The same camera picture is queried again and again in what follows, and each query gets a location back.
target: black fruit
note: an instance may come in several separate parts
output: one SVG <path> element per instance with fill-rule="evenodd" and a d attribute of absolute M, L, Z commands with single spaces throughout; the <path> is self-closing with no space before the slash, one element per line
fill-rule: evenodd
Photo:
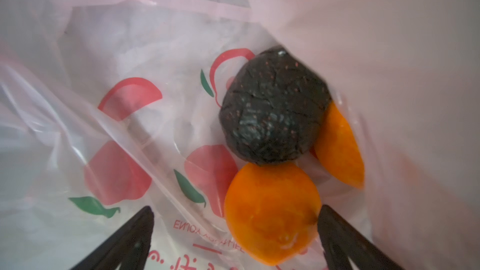
<path fill-rule="evenodd" d="M 330 102 L 326 83 L 276 46 L 240 69 L 219 118 L 226 143 L 239 158 L 279 164 L 313 146 Z"/>

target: avocado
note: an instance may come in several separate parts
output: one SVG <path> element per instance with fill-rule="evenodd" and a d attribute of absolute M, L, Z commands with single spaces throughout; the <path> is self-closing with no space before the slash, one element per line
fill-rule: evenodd
<path fill-rule="evenodd" d="M 295 160 L 315 143 L 331 100 L 327 84 L 283 47 L 263 51 L 243 65 L 223 99 L 227 146 L 256 165 Z"/>

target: plastic bag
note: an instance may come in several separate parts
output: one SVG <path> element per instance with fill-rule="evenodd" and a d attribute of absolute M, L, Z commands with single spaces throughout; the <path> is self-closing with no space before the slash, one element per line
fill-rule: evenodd
<path fill-rule="evenodd" d="M 341 92 L 375 243 L 405 269 L 480 267 L 480 0 L 249 0 Z"/>
<path fill-rule="evenodd" d="M 320 242 L 277 267 L 222 218 L 244 162 L 218 121 L 227 84 L 277 42 L 247 0 L 0 0 L 0 268 L 69 269 L 141 207 L 146 269 L 321 269 Z M 370 236 L 362 191 L 298 161 Z"/>

